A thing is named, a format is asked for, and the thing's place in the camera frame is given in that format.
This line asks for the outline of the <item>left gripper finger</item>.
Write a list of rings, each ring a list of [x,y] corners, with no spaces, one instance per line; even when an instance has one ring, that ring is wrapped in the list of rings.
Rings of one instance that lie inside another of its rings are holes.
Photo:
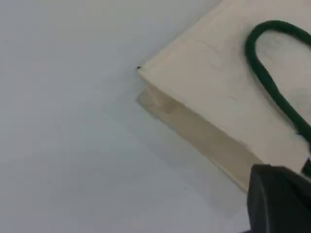
[[[254,165],[247,195],[251,233],[289,233],[294,230],[290,214],[290,188],[275,167]]]
[[[311,231],[311,182],[287,169],[280,169],[284,232],[309,233]]]

